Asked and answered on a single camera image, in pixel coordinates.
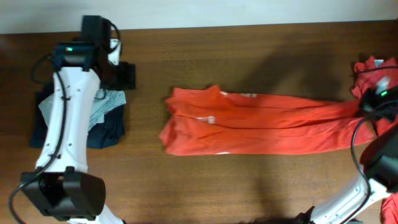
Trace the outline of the orange printed t-shirt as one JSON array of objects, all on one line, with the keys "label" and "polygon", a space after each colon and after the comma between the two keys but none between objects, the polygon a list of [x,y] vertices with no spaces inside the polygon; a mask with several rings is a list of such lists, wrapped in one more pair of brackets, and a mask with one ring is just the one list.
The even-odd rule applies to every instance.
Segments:
[{"label": "orange printed t-shirt", "polygon": [[318,154],[348,148],[360,121],[357,101],[175,88],[160,139],[175,156]]}]

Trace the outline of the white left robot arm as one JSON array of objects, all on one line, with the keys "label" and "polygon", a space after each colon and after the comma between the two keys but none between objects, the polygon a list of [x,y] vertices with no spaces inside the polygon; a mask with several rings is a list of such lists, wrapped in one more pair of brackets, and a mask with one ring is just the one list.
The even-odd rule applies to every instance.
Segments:
[{"label": "white left robot arm", "polygon": [[91,109],[106,67],[118,65],[121,41],[110,51],[92,42],[65,42],[47,56],[53,68],[53,102],[47,135],[33,172],[18,189],[46,217],[68,223],[124,223],[106,205],[103,179],[88,173]]}]

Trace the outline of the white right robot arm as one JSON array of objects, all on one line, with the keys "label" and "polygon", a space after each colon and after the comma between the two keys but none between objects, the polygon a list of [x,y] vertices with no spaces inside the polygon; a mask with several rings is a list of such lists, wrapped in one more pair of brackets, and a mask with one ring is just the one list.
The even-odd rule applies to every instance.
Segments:
[{"label": "white right robot arm", "polygon": [[360,159],[354,151],[359,129],[365,122],[397,120],[397,87],[380,93],[368,89],[359,107],[365,117],[355,127],[350,144],[358,178],[328,202],[300,213],[294,223],[346,224],[373,203],[397,192],[397,125],[378,136]]}]

